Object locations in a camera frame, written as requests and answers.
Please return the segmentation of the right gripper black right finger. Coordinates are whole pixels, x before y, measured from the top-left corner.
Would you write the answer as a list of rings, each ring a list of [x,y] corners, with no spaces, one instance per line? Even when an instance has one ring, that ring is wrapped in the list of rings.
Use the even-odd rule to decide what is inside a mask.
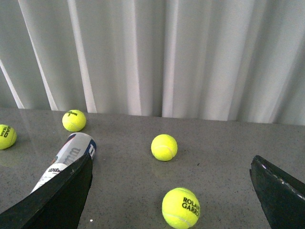
[[[305,184],[256,155],[250,177],[265,217],[273,229],[305,227]]]

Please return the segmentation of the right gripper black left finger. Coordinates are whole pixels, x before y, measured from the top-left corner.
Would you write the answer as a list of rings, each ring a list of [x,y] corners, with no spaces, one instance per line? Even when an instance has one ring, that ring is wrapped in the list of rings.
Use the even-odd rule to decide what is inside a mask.
[[[82,156],[0,215],[2,229],[76,229],[92,184],[92,159]]]

